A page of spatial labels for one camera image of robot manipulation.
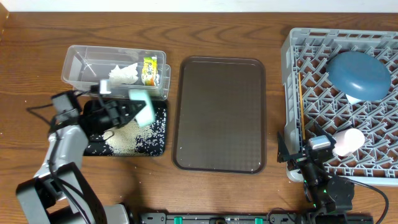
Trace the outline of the mint green bowl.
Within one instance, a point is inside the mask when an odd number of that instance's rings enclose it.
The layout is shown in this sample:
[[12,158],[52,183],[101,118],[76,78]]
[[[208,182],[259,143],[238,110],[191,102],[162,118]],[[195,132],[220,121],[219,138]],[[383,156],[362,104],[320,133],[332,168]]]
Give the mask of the mint green bowl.
[[137,124],[143,128],[151,125],[155,121],[155,110],[146,90],[129,90],[129,99],[136,103],[144,102],[144,106],[135,115]]

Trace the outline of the wooden chopstick short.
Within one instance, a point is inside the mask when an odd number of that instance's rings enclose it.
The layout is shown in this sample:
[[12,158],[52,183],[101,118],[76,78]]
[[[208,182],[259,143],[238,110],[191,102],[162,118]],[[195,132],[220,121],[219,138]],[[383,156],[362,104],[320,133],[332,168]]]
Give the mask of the wooden chopstick short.
[[302,96],[302,81],[301,81],[301,73],[298,73],[298,92],[299,92],[299,100],[300,100],[300,119],[301,119],[301,130],[302,130],[302,139],[306,140],[305,136],[305,121],[304,121],[304,110],[303,110],[303,96]]

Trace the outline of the pink white cup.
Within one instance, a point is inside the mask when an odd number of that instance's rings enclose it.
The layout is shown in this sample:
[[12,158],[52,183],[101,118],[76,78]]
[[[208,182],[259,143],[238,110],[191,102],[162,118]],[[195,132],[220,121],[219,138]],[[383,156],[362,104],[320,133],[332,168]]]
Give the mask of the pink white cup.
[[341,157],[346,157],[354,153],[361,148],[365,142],[364,134],[356,128],[350,128],[335,133],[333,138],[336,141],[333,152]]

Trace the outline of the white napkin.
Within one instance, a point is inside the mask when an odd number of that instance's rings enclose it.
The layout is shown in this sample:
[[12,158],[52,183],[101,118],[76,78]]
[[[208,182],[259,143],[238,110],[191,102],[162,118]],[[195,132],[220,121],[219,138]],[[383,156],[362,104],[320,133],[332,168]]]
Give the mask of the white napkin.
[[137,71],[137,63],[128,65],[126,67],[120,68],[118,65],[115,66],[109,73],[109,80],[115,85],[135,84],[139,79]]

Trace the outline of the green yellow snack wrapper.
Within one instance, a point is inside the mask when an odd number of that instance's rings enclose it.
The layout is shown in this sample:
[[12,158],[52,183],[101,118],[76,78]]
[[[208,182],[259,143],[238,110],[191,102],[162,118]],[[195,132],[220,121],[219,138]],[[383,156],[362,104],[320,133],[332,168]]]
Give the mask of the green yellow snack wrapper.
[[145,86],[158,86],[159,74],[157,69],[157,57],[144,57],[141,73],[141,81]]

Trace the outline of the dark blue plate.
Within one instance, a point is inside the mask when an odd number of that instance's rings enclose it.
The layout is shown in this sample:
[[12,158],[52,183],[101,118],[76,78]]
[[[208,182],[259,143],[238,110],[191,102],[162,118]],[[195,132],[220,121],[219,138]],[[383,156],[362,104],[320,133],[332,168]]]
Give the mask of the dark blue plate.
[[345,95],[362,101],[377,101],[387,96],[391,74],[382,62],[362,52],[343,52],[327,65],[331,83]]

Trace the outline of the light blue bowl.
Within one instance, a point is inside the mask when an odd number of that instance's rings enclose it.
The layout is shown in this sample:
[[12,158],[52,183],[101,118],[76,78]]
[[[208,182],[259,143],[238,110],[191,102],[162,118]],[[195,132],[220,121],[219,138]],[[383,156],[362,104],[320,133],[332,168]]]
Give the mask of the light blue bowl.
[[349,95],[345,95],[345,96],[346,96],[346,99],[348,100],[348,102],[349,102],[351,105],[355,105],[355,104],[357,104],[357,103],[362,102],[362,100],[357,99],[357,98],[354,98],[354,97],[352,97],[352,96],[349,96]]

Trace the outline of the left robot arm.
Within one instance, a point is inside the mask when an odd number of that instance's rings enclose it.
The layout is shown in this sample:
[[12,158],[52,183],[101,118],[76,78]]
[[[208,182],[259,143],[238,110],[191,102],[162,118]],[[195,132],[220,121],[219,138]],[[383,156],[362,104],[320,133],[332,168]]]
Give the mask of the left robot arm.
[[129,90],[126,100],[104,100],[111,93],[107,80],[91,87],[97,94],[81,107],[80,93],[54,95],[56,115],[48,121],[49,148],[32,179],[17,186],[16,197],[29,223],[133,223],[122,203],[104,206],[81,173],[85,149],[92,135],[121,128],[132,120],[146,126],[155,118],[145,90]]

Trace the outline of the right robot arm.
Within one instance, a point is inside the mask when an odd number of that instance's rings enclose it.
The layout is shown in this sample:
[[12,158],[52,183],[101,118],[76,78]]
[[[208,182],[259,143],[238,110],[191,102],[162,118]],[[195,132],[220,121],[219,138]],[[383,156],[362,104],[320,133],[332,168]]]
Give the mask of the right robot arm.
[[304,148],[291,154],[281,134],[277,135],[277,162],[287,164],[289,171],[299,170],[303,177],[305,196],[313,208],[302,215],[307,223],[347,223],[346,212],[353,208],[354,184],[328,174],[324,163],[333,157],[336,141],[316,124],[318,136],[307,141]]

